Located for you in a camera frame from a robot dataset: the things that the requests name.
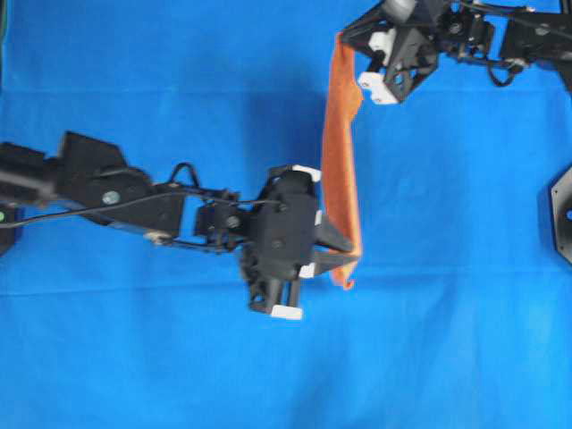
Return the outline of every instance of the orange cloth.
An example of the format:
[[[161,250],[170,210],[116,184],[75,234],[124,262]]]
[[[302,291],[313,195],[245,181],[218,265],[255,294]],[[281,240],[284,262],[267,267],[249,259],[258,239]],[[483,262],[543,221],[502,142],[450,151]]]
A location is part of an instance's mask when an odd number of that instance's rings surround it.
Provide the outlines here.
[[[322,185],[326,213],[354,243],[351,255],[362,256],[358,187],[351,141],[351,123],[364,99],[354,78],[354,51],[336,38],[322,142]],[[332,271],[333,281],[351,289],[349,277],[358,262]]]

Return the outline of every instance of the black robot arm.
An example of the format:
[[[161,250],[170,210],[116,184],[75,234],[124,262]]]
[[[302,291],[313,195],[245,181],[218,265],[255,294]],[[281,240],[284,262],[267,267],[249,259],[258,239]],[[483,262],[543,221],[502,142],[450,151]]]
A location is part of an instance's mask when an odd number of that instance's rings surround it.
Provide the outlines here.
[[[189,183],[177,180],[187,170]],[[0,254],[28,224],[79,215],[92,223],[142,234],[158,246],[213,253],[240,247],[240,270],[252,310],[300,319],[300,280],[354,259],[352,244],[320,209],[320,172],[300,165],[270,170],[256,200],[237,192],[204,189],[192,165],[178,164],[155,184],[109,143],[67,132],[57,157],[4,143],[0,146]],[[200,198],[193,235],[180,240],[185,198]],[[68,210],[22,219],[25,206],[57,204]],[[315,245],[331,251],[319,251]],[[282,298],[286,288],[289,296]]]
[[[538,13],[469,0],[384,0],[352,22],[341,41],[371,58],[358,80],[375,103],[403,102],[438,66],[439,54],[486,68],[498,87],[508,86],[532,63],[556,69],[572,90],[572,20],[569,1],[561,13]],[[495,28],[487,15],[509,20],[498,59],[491,59]],[[505,70],[500,79],[497,70]]]

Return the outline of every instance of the metal bracket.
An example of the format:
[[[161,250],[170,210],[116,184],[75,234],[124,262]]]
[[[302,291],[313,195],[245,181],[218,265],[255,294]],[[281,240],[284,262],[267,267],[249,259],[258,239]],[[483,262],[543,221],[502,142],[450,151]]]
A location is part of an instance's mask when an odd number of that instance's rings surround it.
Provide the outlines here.
[[[556,249],[572,264],[572,168],[551,189]]]

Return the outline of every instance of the blue cloth surface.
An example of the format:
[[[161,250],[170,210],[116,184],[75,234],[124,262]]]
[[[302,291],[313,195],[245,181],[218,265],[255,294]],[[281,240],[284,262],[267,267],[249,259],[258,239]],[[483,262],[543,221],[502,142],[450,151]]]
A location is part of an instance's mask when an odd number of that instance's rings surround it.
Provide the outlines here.
[[[53,155],[74,130],[254,197],[268,167],[319,165],[334,34],[372,4],[10,1],[0,139]],[[28,227],[0,259],[0,428],[571,427],[548,195],[570,107],[552,71],[497,89],[446,58],[403,105],[366,100],[365,257],[351,292],[304,283],[301,323],[247,311],[234,256]]]

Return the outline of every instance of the screw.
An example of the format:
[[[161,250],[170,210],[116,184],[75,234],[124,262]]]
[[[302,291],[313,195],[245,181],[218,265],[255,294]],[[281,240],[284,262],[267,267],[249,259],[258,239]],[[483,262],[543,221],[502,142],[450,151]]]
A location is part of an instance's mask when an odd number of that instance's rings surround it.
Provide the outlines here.
[[[546,24],[540,24],[540,25],[541,25],[541,27],[548,27],[548,25],[546,25]],[[535,32],[538,36],[546,36],[546,35],[549,33],[549,31],[548,31],[546,28],[543,29],[543,28],[541,28],[541,27],[536,28],[536,29],[534,30],[534,32]]]
[[[458,22],[453,22],[449,27],[449,33],[450,34],[459,34],[462,29],[463,29],[463,26],[461,24],[459,24]]]
[[[273,240],[272,248],[281,248],[284,246],[284,242],[282,240]]]
[[[103,197],[101,198],[101,200],[104,202],[104,204],[111,206],[113,204],[117,204],[119,203],[119,201],[122,199],[121,195],[119,195],[119,192],[115,192],[114,190],[110,190],[108,192],[106,192]]]
[[[237,216],[229,216],[226,219],[226,226],[229,228],[238,228],[240,226],[240,219]]]

